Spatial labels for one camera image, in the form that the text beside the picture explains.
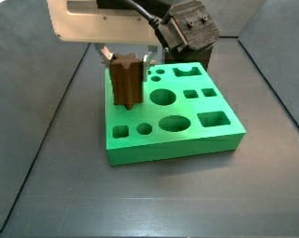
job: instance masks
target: square hole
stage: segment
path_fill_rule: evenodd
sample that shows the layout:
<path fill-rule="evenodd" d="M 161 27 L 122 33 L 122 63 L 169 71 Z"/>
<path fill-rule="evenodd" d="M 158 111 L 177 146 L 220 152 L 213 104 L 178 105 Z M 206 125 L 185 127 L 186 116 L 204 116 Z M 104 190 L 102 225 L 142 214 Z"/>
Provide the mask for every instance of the square hole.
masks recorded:
<path fill-rule="evenodd" d="M 230 125 L 224 112 L 205 112 L 197 114 L 204 127 Z"/>
<path fill-rule="evenodd" d="M 129 127 L 128 126 L 114 126 L 113 128 L 113 137 L 116 139 L 125 138 L 129 136 Z"/>
<path fill-rule="evenodd" d="M 204 94 L 205 97 L 214 97 L 217 95 L 213 88 L 204 88 L 202 89 L 202 94 Z"/>
<path fill-rule="evenodd" d="M 184 97 L 186 99 L 194 99 L 194 98 L 198 97 L 198 94 L 197 94 L 197 92 L 194 90 L 185 90 L 184 91 Z"/>

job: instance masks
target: shaped hole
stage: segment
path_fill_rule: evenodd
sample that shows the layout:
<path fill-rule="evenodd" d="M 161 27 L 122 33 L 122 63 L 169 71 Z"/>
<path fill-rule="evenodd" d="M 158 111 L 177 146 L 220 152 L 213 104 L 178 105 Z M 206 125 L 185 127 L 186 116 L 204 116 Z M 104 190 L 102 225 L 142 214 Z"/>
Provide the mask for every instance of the shaped hole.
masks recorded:
<path fill-rule="evenodd" d="M 202 89 L 202 94 L 204 94 L 205 97 L 214 97 L 217 95 L 213 88 L 204 88 Z"/>
<path fill-rule="evenodd" d="M 113 137 L 126 138 L 129 136 L 129 127 L 128 126 L 114 126 L 113 128 Z"/>
<path fill-rule="evenodd" d="M 202 75 L 197 67 L 192 67 L 189 71 L 181 71 L 177 68 L 173 68 L 173 72 L 177 77 Z"/>
<path fill-rule="evenodd" d="M 161 80 L 161 78 L 160 78 L 158 76 L 152 76 L 152 77 L 150 77 L 150 80 L 152 80 L 153 82 L 158 82 L 158 81 Z"/>
<path fill-rule="evenodd" d="M 137 126 L 136 131 L 138 132 L 138 134 L 145 136 L 152 132 L 152 125 L 148 123 L 142 123 Z"/>
<path fill-rule="evenodd" d="M 198 94 L 197 94 L 196 90 L 185 90 L 184 91 L 184 97 L 186 99 L 194 99 L 194 98 L 198 97 Z"/>
<path fill-rule="evenodd" d="M 168 89 L 156 89 L 149 95 L 150 101 L 160 105 L 170 105 L 176 101 L 176 94 Z"/>
<path fill-rule="evenodd" d="M 205 112 L 197 114 L 204 127 L 230 125 L 224 112 Z"/>
<path fill-rule="evenodd" d="M 160 120 L 158 126 L 165 131 L 178 132 L 186 130 L 190 127 L 190 121 L 181 115 L 170 115 Z"/>
<path fill-rule="evenodd" d="M 157 70 L 156 71 L 158 74 L 164 74 L 165 73 L 165 70 Z"/>

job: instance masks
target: green shape sorter block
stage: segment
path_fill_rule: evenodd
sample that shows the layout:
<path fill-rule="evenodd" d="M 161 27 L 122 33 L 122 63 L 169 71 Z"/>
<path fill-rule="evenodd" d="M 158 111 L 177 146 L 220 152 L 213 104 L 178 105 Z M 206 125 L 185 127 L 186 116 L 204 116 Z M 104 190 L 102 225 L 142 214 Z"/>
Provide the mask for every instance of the green shape sorter block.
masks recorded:
<path fill-rule="evenodd" d="M 200 63 L 156 65 L 144 103 L 114 106 L 105 74 L 106 151 L 110 165 L 230 151 L 245 129 Z"/>

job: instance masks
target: circular hole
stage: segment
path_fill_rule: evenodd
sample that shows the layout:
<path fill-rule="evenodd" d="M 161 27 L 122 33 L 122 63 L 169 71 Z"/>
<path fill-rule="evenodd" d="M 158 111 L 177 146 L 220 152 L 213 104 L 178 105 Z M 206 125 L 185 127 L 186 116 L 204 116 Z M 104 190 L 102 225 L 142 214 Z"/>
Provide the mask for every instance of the circular hole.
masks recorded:
<path fill-rule="evenodd" d="M 170 115 L 161 119 L 158 126 L 165 131 L 178 132 L 190 127 L 190 121 L 181 115 Z"/>
<path fill-rule="evenodd" d="M 156 89 L 150 92 L 149 98 L 154 104 L 166 106 L 176 101 L 176 94 L 168 89 Z"/>
<path fill-rule="evenodd" d="M 148 135 L 152 132 L 152 125 L 142 123 L 137 126 L 136 130 L 141 135 Z"/>
<path fill-rule="evenodd" d="M 158 74 L 162 74 L 162 73 L 165 73 L 165 71 L 164 70 L 157 70 L 156 71 Z"/>
<path fill-rule="evenodd" d="M 158 81 L 161 80 L 161 78 L 160 78 L 158 76 L 152 76 L 152 77 L 150 77 L 150 80 L 152 80 L 153 82 L 158 82 Z"/>

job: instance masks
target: dark gray floor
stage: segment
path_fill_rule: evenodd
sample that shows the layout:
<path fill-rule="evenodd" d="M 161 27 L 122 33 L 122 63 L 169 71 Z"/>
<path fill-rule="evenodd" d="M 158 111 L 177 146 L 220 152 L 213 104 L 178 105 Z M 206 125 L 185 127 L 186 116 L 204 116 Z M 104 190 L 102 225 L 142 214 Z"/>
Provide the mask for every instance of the dark gray floor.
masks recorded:
<path fill-rule="evenodd" d="M 43 0 L 0 4 L 0 230 L 86 47 L 59 41 Z"/>
<path fill-rule="evenodd" d="M 299 0 L 266 0 L 238 40 L 299 125 Z"/>
<path fill-rule="evenodd" d="M 209 64 L 248 130 L 234 152 L 110 167 L 97 61 L 90 48 L 2 237 L 299 236 L 299 129 L 237 39 Z"/>

